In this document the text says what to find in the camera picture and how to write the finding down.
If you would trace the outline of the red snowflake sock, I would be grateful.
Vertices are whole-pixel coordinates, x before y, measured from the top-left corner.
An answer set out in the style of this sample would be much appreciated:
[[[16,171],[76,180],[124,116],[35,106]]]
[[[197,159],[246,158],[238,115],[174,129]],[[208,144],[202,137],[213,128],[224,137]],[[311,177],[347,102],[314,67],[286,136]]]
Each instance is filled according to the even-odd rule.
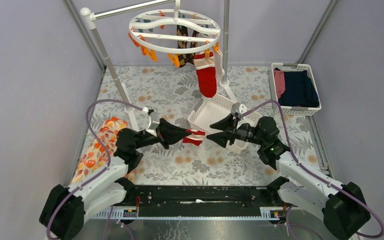
[[[217,78],[214,53],[210,52],[208,57],[196,54],[193,59],[198,79],[200,93],[206,98],[212,98],[217,93]]]

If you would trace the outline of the white round clip hanger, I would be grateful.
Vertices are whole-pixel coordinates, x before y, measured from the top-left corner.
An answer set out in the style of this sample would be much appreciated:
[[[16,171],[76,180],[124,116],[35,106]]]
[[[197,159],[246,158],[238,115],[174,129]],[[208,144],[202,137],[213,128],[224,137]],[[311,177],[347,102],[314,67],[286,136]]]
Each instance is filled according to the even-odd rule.
[[[188,36],[177,36],[177,25],[188,28]],[[150,10],[140,13],[129,22],[130,40],[155,52],[190,54],[218,46],[222,35],[220,26],[213,19],[190,10],[181,9],[176,0],[173,8]],[[178,48],[178,41],[188,42],[188,48]]]

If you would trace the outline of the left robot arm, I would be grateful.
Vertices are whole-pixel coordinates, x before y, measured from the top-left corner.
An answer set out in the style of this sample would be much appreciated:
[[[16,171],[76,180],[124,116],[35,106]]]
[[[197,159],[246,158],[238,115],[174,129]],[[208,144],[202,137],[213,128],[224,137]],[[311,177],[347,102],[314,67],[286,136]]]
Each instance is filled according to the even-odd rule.
[[[150,120],[147,128],[123,128],[117,133],[116,150],[104,166],[69,186],[56,185],[50,191],[39,222],[49,240],[72,240],[84,224],[107,207],[132,204],[135,192],[117,181],[134,170],[143,154],[139,148],[161,144],[165,149],[195,134],[161,118]]]

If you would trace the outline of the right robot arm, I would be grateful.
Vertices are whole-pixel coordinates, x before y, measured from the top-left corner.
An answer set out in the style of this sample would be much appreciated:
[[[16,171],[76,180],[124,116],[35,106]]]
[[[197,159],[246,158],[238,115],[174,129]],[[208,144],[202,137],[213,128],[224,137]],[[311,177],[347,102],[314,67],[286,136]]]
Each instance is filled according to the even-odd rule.
[[[291,149],[279,140],[280,130],[272,117],[261,117],[256,126],[239,124],[229,114],[210,125],[218,132],[207,139],[223,148],[236,140],[259,146],[260,160],[283,173],[267,188],[267,201],[273,206],[283,202],[296,205],[323,221],[329,232],[339,240],[347,240],[370,219],[371,215],[361,204],[365,202],[359,186],[353,182],[342,184],[299,161]]]

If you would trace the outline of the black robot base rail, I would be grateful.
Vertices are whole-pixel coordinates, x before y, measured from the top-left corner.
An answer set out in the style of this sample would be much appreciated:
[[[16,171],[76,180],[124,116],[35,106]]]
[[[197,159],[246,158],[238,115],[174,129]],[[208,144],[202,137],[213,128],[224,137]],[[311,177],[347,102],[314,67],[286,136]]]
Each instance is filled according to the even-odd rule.
[[[116,203],[125,218],[278,219],[290,206],[265,186],[138,185]]]

